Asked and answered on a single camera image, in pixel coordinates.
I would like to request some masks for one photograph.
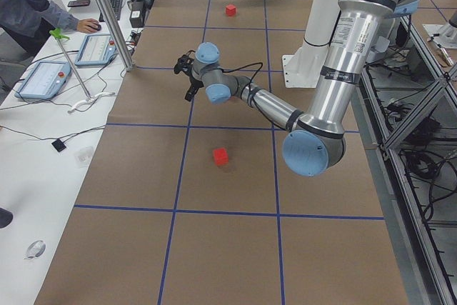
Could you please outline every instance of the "green clamp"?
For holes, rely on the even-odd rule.
[[[51,36],[53,36],[55,39],[70,39],[68,36],[64,36],[61,33],[60,28],[55,28],[54,30],[50,30],[49,32]]]

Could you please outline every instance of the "human hand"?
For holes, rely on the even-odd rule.
[[[85,34],[92,34],[97,32],[97,26],[99,25],[99,21],[93,18],[82,19],[78,22],[78,26],[76,30],[79,32],[84,32]]]

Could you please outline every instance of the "red block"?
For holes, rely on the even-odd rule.
[[[229,4],[226,6],[226,15],[229,17],[235,16],[236,15],[236,6]]]
[[[214,163],[217,166],[223,166],[229,162],[229,155],[225,148],[217,148],[213,150]]]

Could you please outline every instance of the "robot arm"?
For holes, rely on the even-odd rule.
[[[339,0],[341,15],[307,112],[287,104],[247,77],[224,74],[219,66],[219,50],[211,43],[201,44],[195,59],[183,55],[175,73],[184,71],[191,80],[187,100],[200,87],[206,88],[206,95],[214,104],[237,96],[285,128],[289,135],[283,143],[284,161],[297,174],[315,176],[344,155],[341,122],[381,20],[410,14],[417,4],[418,0]]]

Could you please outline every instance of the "keyboard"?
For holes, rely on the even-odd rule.
[[[114,14],[116,15],[117,20],[121,19],[122,1],[123,0],[109,0],[109,2],[111,3],[111,7],[114,10]],[[100,14],[99,21],[104,21],[102,14]]]

